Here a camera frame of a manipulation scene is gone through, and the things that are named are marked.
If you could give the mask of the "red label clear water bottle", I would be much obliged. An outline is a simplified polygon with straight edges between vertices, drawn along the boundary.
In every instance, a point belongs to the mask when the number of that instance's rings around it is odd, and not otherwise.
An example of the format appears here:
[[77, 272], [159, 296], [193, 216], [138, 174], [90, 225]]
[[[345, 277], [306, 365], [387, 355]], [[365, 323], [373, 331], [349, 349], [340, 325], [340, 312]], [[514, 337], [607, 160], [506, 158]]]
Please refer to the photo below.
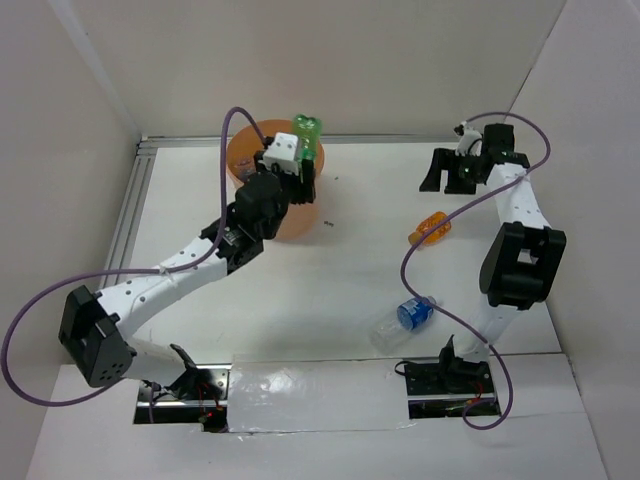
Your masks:
[[254, 172], [255, 164], [251, 157], [244, 157], [237, 161], [235, 165], [235, 176], [240, 182], [246, 182]]

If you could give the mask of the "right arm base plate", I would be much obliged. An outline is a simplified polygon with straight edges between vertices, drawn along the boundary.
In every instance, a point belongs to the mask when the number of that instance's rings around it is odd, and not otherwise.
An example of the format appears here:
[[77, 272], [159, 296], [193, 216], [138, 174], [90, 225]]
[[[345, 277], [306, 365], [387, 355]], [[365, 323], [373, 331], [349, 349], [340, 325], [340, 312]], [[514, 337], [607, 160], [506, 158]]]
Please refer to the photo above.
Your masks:
[[457, 418], [466, 407], [470, 407], [468, 417], [501, 414], [489, 371], [479, 377], [445, 379], [435, 362], [401, 360], [394, 372], [404, 379], [412, 420]]

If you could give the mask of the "green plastic bottle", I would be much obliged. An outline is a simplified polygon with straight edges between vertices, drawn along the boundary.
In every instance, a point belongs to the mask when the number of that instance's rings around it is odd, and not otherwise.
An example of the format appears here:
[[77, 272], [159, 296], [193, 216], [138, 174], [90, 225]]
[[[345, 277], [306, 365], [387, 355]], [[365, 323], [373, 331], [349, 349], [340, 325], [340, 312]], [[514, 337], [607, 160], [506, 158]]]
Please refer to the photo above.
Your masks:
[[291, 133], [298, 137], [302, 160], [316, 160], [322, 130], [323, 123], [317, 117], [298, 114], [293, 118]]

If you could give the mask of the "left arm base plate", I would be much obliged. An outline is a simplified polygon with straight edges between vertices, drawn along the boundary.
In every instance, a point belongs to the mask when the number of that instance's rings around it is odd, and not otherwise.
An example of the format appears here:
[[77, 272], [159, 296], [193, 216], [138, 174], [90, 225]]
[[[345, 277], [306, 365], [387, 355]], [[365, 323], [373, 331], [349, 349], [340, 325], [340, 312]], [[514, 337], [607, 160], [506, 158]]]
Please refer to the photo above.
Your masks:
[[195, 383], [186, 393], [139, 384], [133, 417], [135, 425], [193, 425], [209, 433], [228, 431], [231, 364], [200, 364]]

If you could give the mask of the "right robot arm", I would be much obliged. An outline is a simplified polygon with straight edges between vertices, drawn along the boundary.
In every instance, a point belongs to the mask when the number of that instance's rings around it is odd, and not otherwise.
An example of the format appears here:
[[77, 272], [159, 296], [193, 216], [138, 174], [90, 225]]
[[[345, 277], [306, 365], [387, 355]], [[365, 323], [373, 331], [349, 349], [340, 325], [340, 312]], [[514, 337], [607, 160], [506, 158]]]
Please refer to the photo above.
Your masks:
[[513, 126], [488, 124], [478, 131], [463, 122], [454, 131], [458, 145], [434, 151], [420, 189], [472, 195], [485, 185], [495, 194], [501, 226], [480, 268], [472, 329], [452, 336], [439, 354], [436, 379], [448, 392], [488, 375], [491, 346], [520, 313], [546, 300], [567, 243], [539, 208], [532, 166], [515, 149]]

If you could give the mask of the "blue label bottle white cap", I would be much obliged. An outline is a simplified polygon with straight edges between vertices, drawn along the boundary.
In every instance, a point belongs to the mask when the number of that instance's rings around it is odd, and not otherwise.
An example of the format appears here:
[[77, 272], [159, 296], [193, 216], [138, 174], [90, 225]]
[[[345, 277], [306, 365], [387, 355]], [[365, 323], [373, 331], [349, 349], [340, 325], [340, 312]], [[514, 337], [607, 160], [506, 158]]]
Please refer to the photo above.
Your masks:
[[396, 351], [421, 332], [437, 304], [432, 296], [406, 300], [371, 326], [369, 340], [381, 353]]

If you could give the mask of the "orange juice bottle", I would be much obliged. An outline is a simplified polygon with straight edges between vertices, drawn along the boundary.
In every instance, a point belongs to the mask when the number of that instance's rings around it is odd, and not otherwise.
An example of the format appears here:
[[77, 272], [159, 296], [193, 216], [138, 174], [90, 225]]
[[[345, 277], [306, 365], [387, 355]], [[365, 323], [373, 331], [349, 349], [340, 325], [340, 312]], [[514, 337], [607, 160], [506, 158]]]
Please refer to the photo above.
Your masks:
[[409, 244], [421, 248], [438, 243], [451, 230], [451, 223], [444, 222], [446, 217], [446, 213], [437, 211], [424, 219], [408, 236]]

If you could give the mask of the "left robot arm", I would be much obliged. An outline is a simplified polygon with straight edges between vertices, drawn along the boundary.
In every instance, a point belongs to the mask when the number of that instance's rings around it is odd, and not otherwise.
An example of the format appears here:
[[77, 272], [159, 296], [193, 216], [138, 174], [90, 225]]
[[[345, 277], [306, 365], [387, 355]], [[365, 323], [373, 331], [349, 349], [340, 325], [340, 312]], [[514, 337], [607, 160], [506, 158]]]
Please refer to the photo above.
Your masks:
[[251, 262], [276, 236], [290, 205], [314, 201], [309, 153], [287, 159], [269, 146], [255, 153], [254, 163], [256, 172], [236, 191], [225, 217], [162, 262], [157, 274], [68, 294], [58, 337], [90, 387], [129, 378], [154, 383], [176, 399], [201, 391], [220, 399], [221, 388], [182, 347], [139, 342], [133, 335], [156, 314]]

